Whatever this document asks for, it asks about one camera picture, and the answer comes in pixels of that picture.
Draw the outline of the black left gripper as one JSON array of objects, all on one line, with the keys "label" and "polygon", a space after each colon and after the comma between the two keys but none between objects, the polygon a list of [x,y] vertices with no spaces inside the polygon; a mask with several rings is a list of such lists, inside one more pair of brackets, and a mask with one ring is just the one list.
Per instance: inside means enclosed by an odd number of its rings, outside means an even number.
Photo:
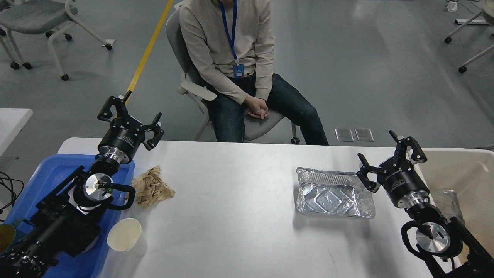
[{"label": "black left gripper", "polygon": [[[161,112],[157,113],[152,123],[147,125],[130,117],[125,102],[131,93],[132,90],[128,90],[122,97],[111,95],[97,115],[98,120],[110,123],[109,130],[98,145],[99,155],[113,153],[120,164],[130,163],[140,144],[143,144],[147,150],[154,149],[164,135],[159,121],[162,117]],[[149,132],[153,133],[153,137],[147,139],[146,134]]]}]

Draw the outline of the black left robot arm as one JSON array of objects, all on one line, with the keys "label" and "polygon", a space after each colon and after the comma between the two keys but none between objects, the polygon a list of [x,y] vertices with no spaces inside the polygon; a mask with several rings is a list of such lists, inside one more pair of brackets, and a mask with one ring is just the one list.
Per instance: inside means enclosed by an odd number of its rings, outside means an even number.
[{"label": "black left robot arm", "polygon": [[140,145],[155,148],[164,135],[157,113],[143,124],[131,116],[126,101],[132,94],[109,96],[97,119],[110,123],[98,145],[98,154],[88,170],[77,167],[37,204],[28,220],[33,229],[1,255],[1,274],[6,278],[40,278],[58,264],[65,252],[75,257],[96,241],[98,221],[106,210],[129,209],[136,190],[112,179],[121,165],[129,164]]}]

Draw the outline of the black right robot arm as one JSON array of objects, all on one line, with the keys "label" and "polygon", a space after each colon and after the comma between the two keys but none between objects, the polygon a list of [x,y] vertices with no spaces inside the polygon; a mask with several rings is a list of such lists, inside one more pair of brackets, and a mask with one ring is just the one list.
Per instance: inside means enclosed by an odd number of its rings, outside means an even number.
[{"label": "black right robot arm", "polygon": [[493,257],[457,217],[446,218],[431,203],[430,190],[415,170],[428,158],[413,137],[389,131],[396,143],[394,154],[378,166],[369,165],[362,153],[356,176],[370,192],[383,187],[392,204],[411,218],[401,227],[407,250],[425,262],[434,278],[493,277]]}]

